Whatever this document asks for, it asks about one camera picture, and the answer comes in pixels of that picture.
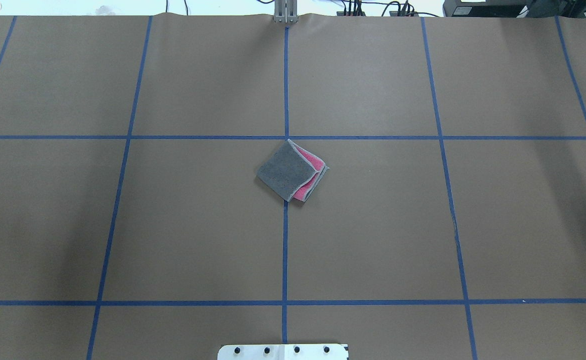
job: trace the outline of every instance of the towel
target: towel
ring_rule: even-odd
[[[257,171],[282,199],[307,201],[329,167],[318,156],[288,139]]]

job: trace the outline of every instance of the black cable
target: black cable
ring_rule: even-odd
[[[362,4],[376,4],[376,5],[386,5],[386,2],[375,2],[375,1],[360,1]]]
[[[388,9],[388,8],[389,8],[391,5],[393,5],[393,4],[397,4],[397,12],[399,13],[399,12],[400,12],[400,7],[402,6],[402,4],[400,4],[400,2],[399,2],[399,1],[391,1],[391,2],[389,2],[388,4],[386,4],[386,6],[384,7],[384,11],[382,11],[382,14],[381,14],[380,16],[384,16],[384,14],[386,14],[386,13],[387,13],[387,9]]]
[[[405,14],[410,13],[411,11],[408,11],[408,10],[409,10],[409,2],[406,1],[406,2],[404,2],[404,5],[402,5],[402,9],[397,12],[397,16],[404,16]]]
[[[435,18],[439,18],[440,16],[434,13],[426,13],[423,11],[414,11],[414,12],[410,12],[405,14],[404,16],[413,16],[413,15],[417,15],[417,14],[424,14],[424,15],[430,15],[430,16],[435,16]]]
[[[340,0],[341,4],[344,5],[344,15],[346,15],[346,2],[344,0]]]

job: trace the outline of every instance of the white metal plate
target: white metal plate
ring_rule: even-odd
[[[348,348],[347,344],[225,345],[217,360],[348,360]]]

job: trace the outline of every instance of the metal bracket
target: metal bracket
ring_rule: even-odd
[[[348,360],[347,344],[225,345],[217,360]]]
[[[275,0],[276,23],[293,24],[298,22],[298,0]]]

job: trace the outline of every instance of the cable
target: cable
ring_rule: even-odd
[[[340,1],[341,1],[341,4],[344,5],[344,15],[346,15],[346,2],[344,2],[344,0],[340,0]]]
[[[402,6],[402,4],[400,4],[399,1],[391,1],[388,4],[386,4],[386,6],[384,7],[384,11],[382,11],[382,14],[380,16],[384,16],[384,14],[387,13],[387,9],[393,4],[397,4],[397,12],[400,12],[400,7]]]
[[[362,11],[362,4],[369,4],[370,2],[364,2],[362,0],[348,0],[348,11],[346,6],[344,7],[344,16],[364,16]]]
[[[360,1],[362,4],[376,4],[376,5],[386,5],[386,2],[375,2],[375,1]]]
[[[435,16],[435,18],[439,18],[439,17],[440,17],[440,16],[439,16],[439,15],[437,15],[437,14],[434,14],[434,13],[426,13],[426,12],[423,12],[423,11],[414,11],[414,12],[410,12],[410,13],[407,13],[407,14],[405,14],[404,16],[414,16],[414,15],[416,15],[416,14],[424,14],[424,15]]]

